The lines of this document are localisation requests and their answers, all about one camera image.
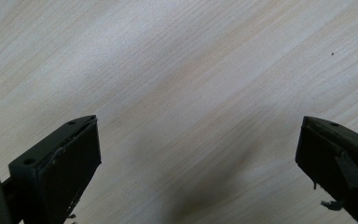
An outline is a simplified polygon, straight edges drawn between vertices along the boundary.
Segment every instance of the white wooden table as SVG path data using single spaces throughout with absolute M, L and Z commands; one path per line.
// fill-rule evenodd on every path
M 358 0 L 0 1 L 0 178 L 97 115 L 66 223 L 355 223 L 294 161 L 302 118 L 358 132 Z

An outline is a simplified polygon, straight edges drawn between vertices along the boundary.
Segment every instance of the wood grain surface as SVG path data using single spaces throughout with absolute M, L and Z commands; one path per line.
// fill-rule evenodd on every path
M 90 114 L 65 223 L 355 223 L 294 158 L 306 115 L 358 132 L 358 0 L 0 0 L 1 180 Z

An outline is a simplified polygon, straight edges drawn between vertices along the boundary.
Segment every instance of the table surface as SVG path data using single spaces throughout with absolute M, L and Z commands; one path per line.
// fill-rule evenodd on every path
M 91 114 L 65 223 L 355 223 L 294 158 L 304 116 L 358 132 L 358 0 L 0 0 L 1 180 Z

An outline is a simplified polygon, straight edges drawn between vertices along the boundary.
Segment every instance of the screw hole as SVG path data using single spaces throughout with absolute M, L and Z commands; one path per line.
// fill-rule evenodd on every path
M 24 161 L 24 164 L 25 165 L 31 165 L 34 162 L 35 162 L 35 159 L 27 159 L 27 160 Z

